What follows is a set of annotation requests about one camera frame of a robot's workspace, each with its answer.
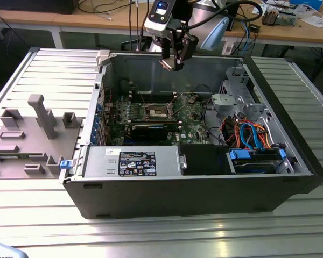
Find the gray plastic block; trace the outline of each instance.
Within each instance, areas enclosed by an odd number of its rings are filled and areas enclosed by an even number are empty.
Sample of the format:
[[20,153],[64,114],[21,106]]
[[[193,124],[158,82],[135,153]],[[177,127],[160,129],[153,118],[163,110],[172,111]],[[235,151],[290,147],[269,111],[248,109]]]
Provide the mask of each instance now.
[[29,155],[29,159],[32,161],[47,161],[48,155],[43,152],[40,155]]
[[23,131],[11,131],[11,132],[1,132],[1,139],[23,139],[25,138],[25,133]]
[[62,160],[64,160],[64,157],[60,156],[57,163],[55,163],[53,157],[49,156],[48,161],[47,161],[47,168],[50,170],[50,172],[53,175],[59,175],[60,174],[60,172],[61,172],[60,163],[61,163]]
[[0,145],[0,152],[18,152],[17,145]]
[[[50,123],[52,124],[52,126],[54,126],[56,124],[56,119],[54,117],[53,111],[51,109],[47,109],[47,113],[48,113]],[[39,123],[38,117],[36,117],[36,121],[39,127],[42,127],[42,125]]]
[[45,173],[41,164],[25,164],[24,171],[28,175],[40,175]]
[[[54,140],[48,139],[44,130],[37,124],[36,117],[24,117],[24,119],[16,120],[19,131],[24,132],[25,138],[0,138],[0,145],[17,145],[19,147],[19,152],[16,153],[0,152],[0,179],[57,178],[59,176],[59,174],[51,172],[46,165],[47,160],[40,160],[43,159],[41,155],[46,153],[47,158],[53,156],[55,162],[58,161],[60,156],[66,160],[72,159],[82,118],[77,117],[79,125],[77,128],[65,128],[62,117],[55,117],[55,119],[56,123],[54,130],[58,136]],[[7,133],[14,131],[8,130],[5,126],[2,126],[0,134],[2,132]],[[29,155],[39,156],[36,157],[38,161],[36,159],[33,159],[32,161]],[[45,173],[27,174],[24,171],[25,164],[27,163],[41,164]]]
[[77,128],[79,126],[74,112],[65,112],[62,117],[65,128]]
[[44,97],[41,94],[31,94],[27,103],[33,107],[35,110],[39,124],[44,129],[45,134],[47,135],[48,139],[54,139],[57,136],[56,131],[53,127],[53,122],[50,120],[48,113],[43,106]]
[[18,130],[16,120],[23,119],[23,117],[16,109],[6,109],[0,119],[8,130]]

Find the electronic equipment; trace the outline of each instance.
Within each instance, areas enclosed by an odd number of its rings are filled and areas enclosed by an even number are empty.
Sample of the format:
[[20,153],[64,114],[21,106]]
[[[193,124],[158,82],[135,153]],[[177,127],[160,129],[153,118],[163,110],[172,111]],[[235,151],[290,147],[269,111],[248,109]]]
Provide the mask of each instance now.
[[60,165],[82,216],[273,211],[323,182],[259,59],[196,56],[169,73],[159,58],[98,53],[80,147]]
[[[240,4],[256,7],[259,14],[249,19],[235,17]],[[154,1],[144,25],[161,47],[161,65],[169,71],[179,71],[198,44],[213,50],[233,20],[251,22],[262,13],[259,4],[248,0],[232,1],[223,8],[215,0],[162,0]]]
[[0,0],[1,10],[56,12],[72,14],[78,0]]

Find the wire bundle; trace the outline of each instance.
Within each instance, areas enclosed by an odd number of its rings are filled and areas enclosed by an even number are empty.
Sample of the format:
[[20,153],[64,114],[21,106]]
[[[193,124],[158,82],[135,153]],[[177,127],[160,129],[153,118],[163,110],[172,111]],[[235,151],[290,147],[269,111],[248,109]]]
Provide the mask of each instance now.
[[[244,10],[240,6],[239,6],[239,8],[241,9],[243,14],[241,15],[241,14],[237,13],[237,15],[239,15],[239,16],[241,16],[243,18],[246,18]],[[235,48],[235,50],[232,52],[232,55],[235,54],[236,52],[239,55],[240,51],[242,51],[241,55],[243,55],[246,51],[249,51],[249,50],[251,50],[250,53],[252,53],[254,51],[254,48],[255,48],[256,38],[258,37],[258,33],[256,34],[255,32],[253,32],[254,39],[251,42],[248,42],[248,40],[250,38],[250,31],[249,31],[250,23],[249,22],[247,22],[247,23],[242,22],[242,24],[244,25],[244,28],[241,26],[242,31],[244,31],[244,36],[242,37],[242,39],[239,42],[237,47],[233,46]],[[241,44],[243,42],[243,39],[245,37],[247,37],[246,42],[245,42],[244,46],[242,48],[240,48]]]
[[[226,122],[224,121],[220,130],[222,130],[225,123]],[[230,145],[232,148],[241,148],[242,145],[245,145],[246,149],[253,150],[253,147],[248,143],[250,137],[248,138],[248,142],[244,138],[245,130],[252,131],[252,138],[254,139],[256,148],[272,148],[269,144],[268,130],[258,123],[253,123],[248,120],[239,120],[234,124],[233,130],[234,133],[226,140],[226,144],[233,142],[233,144]]]

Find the aluminum slotted surface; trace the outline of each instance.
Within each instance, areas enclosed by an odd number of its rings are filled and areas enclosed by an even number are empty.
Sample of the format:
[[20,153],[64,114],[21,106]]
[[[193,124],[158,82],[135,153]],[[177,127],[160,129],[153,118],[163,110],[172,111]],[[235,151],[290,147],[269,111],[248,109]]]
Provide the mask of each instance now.
[[323,166],[323,96],[294,63],[252,59]]
[[[26,73],[62,73],[60,71],[64,69],[66,74],[76,73],[79,77],[86,73],[89,76],[94,74],[88,69],[95,67],[95,54],[95,51],[41,49],[37,56],[42,61],[32,61]],[[53,56],[61,61],[47,61]],[[80,58],[92,58],[93,61],[79,61]],[[264,63],[263,70],[269,70],[267,66],[286,67],[283,70],[293,72],[293,68],[283,61]],[[72,106],[71,101],[89,101],[92,90],[89,82],[85,85],[41,85],[38,78],[32,79],[37,79],[33,82],[37,84],[12,86],[13,90],[0,103],[0,112],[3,103],[20,100],[21,103],[16,103],[21,105],[19,110],[34,116],[33,111],[24,106],[28,96],[34,92],[57,92],[45,95],[48,105],[54,108],[53,112],[72,110],[78,116],[86,117],[86,107]],[[79,80],[91,79],[84,76]],[[282,91],[276,93],[279,97],[312,99],[310,90],[296,92],[299,94],[294,91],[290,91],[292,95]],[[323,126],[323,114],[292,111],[290,115],[297,118],[295,122],[301,129],[315,131],[316,123]],[[310,145],[322,151],[319,148],[322,142],[316,140]],[[87,220],[81,217],[58,180],[0,180],[0,242],[18,247],[30,258],[323,258],[323,185],[308,195],[292,197],[273,213]]]

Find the gray metal panel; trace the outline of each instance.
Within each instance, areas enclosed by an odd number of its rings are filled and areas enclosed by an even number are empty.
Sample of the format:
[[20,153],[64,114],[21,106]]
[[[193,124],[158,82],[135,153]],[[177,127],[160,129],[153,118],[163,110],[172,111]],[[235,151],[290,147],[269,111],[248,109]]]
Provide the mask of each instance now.
[[323,165],[323,96],[294,63],[287,63],[284,59],[253,58],[253,60],[260,66],[278,65],[273,68],[276,74],[288,71],[287,75],[274,80],[274,75],[270,75],[268,69],[260,70]]
[[[24,92],[49,92],[47,85],[29,86],[34,88]],[[92,88],[55,89],[72,93]],[[307,121],[304,113],[291,117]],[[321,121],[323,116],[310,118]],[[294,196],[273,213],[87,220],[58,180],[0,180],[0,242],[29,258],[323,258],[323,185]]]

